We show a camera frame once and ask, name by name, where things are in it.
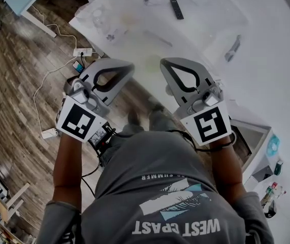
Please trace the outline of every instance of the wooden floor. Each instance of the wooden floor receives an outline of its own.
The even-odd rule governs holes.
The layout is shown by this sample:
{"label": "wooden floor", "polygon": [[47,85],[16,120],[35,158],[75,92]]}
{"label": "wooden floor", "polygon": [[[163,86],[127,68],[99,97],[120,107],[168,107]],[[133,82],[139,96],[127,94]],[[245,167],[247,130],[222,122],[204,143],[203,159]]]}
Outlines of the wooden floor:
{"label": "wooden floor", "polygon": [[[87,40],[68,21],[87,0],[38,0],[34,6],[45,15],[45,23],[57,23],[62,34],[77,37],[79,48],[88,48]],[[29,10],[39,19],[33,8]],[[46,72],[64,65],[72,59],[75,40],[71,37],[51,38],[23,17],[17,17],[0,0],[0,177],[11,194],[15,194],[26,182],[30,187],[23,194],[24,204],[19,212],[37,234],[46,203],[53,193],[52,175],[57,155],[59,137],[43,140],[33,102],[33,95]],[[71,64],[51,74],[37,95],[42,129],[55,126],[54,120],[62,99],[63,85],[67,78],[76,75]],[[145,118],[148,94],[137,84],[130,82],[111,104],[108,120],[122,129],[131,106],[138,109],[142,125]],[[98,164],[89,144],[83,145],[83,173],[92,171]],[[208,155],[201,155],[208,160]],[[94,189],[100,172],[86,178]],[[93,200],[91,192],[82,182],[82,207]]]}

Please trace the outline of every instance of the sleeve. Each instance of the sleeve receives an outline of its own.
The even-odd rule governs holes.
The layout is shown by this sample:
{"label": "sleeve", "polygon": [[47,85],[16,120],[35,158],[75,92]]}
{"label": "sleeve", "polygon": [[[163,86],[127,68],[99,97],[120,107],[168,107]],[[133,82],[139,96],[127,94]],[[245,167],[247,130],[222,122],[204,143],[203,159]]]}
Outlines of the sleeve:
{"label": "sleeve", "polygon": [[246,193],[233,204],[233,209],[244,219],[249,243],[274,243],[267,219],[257,193]]}
{"label": "sleeve", "polygon": [[45,208],[37,244],[82,243],[81,214],[74,206],[50,201]]}

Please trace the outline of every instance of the table leg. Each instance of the table leg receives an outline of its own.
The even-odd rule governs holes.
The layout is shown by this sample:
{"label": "table leg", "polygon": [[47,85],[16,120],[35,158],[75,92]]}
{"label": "table leg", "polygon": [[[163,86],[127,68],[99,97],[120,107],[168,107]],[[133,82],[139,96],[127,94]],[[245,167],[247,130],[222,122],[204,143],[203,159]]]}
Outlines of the table leg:
{"label": "table leg", "polygon": [[21,13],[22,16],[24,16],[27,20],[34,23],[36,26],[38,26],[40,29],[45,31],[47,34],[49,34],[51,37],[55,38],[57,35],[50,30],[48,27],[46,27],[42,22],[37,20],[32,14],[30,14],[28,11],[24,11]]}

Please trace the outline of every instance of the black remote control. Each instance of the black remote control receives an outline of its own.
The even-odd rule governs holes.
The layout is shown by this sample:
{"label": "black remote control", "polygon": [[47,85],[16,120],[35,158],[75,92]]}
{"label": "black remote control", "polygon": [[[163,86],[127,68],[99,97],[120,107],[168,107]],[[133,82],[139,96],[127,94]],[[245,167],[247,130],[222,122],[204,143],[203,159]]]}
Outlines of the black remote control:
{"label": "black remote control", "polygon": [[183,14],[181,12],[181,8],[179,7],[178,2],[176,0],[170,0],[170,1],[176,15],[176,19],[183,20],[184,17],[183,17]]}

